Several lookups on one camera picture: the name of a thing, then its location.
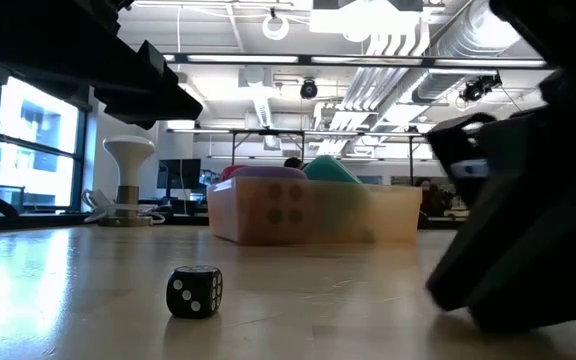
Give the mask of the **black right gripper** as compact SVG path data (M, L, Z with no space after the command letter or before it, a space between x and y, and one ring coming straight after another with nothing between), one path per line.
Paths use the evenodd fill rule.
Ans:
M531 188L561 158L576 157L576 64L538 85L542 104L505 119L475 113L441 122L425 138L464 200ZM484 332L525 331L576 320L576 187L545 211L467 299Z

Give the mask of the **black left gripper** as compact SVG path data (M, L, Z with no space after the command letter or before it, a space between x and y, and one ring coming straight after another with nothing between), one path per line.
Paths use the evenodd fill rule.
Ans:
M150 43L118 38L119 12L134 0L0 0L0 56L29 53L30 78L94 89L114 118L150 129L196 120L203 106Z

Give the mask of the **orange translucent plastic bin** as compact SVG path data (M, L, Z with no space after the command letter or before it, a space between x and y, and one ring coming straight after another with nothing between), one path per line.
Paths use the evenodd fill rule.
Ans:
M235 177L207 190L213 235L240 245L413 244L422 191Z

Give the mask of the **large red foam die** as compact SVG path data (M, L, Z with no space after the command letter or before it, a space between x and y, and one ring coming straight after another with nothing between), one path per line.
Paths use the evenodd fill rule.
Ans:
M219 181L223 182L231 178L232 173L240 168L245 168L245 165L230 165L223 169Z

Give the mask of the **large purple foam die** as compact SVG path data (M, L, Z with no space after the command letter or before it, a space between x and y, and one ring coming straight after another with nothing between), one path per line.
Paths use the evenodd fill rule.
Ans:
M234 170L231 178L235 177L255 177L255 178L277 178L277 179L299 179L307 180L307 175L297 169L290 167L271 166L246 166Z

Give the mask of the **large cyan foam die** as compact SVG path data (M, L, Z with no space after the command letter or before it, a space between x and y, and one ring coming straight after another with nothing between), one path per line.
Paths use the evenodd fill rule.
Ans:
M316 157L302 171L309 180L361 184L357 176L339 160L329 155Z

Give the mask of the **white bulb lamp metal base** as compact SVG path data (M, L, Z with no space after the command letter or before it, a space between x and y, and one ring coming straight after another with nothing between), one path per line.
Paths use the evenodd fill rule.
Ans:
M142 163L155 153L152 141L121 135L103 141L105 151L114 159L118 171L116 201L98 221L105 227L144 227L153 224L151 216L139 209L139 171Z

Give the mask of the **black computer monitor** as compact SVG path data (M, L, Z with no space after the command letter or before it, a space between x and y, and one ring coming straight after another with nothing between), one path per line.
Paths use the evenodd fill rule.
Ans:
M200 171L200 159L160 160L157 188L198 189L200 187Z

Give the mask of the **small black die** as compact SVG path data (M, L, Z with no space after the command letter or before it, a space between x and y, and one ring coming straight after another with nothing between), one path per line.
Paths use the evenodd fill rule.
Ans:
M167 282L166 305L174 317L204 319L215 315L223 298L224 278L211 265L175 268Z

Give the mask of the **black overhead light bar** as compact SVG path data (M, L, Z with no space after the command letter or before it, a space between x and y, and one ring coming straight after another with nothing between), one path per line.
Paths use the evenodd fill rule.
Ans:
M542 59L429 56L264 55L234 53L165 53L169 64L392 67L426 69L552 70Z

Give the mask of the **black background frame rig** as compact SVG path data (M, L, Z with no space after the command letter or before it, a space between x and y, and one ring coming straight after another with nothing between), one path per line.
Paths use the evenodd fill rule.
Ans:
M350 138L372 136L384 137L386 139L398 138L408 145L408 164L409 164L409 182L414 184L414 144L424 144L426 140L420 133L410 132L365 132L365 131L318 131L318 130L294 130L294 129L227 129L227 128L208 128L208 129L168 129L167 133L174 134L193 134L193 135L225 135L231 137L231 155L229 159L231 164L235 164L236 148L245 142L250 135L258 136L299 136L301 142L297 142L297 147L301 150L301 160L305 160L305 140L308 136L332 137L332 138Z

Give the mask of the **silver ventilation duct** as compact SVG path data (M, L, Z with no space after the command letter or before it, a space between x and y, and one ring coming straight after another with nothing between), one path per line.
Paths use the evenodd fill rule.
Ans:
M489 0L473 0L430 47L434 57L499 57L522 37L493 14ZM413 103L433 103L466 77L457 73L420 75L411 93Z

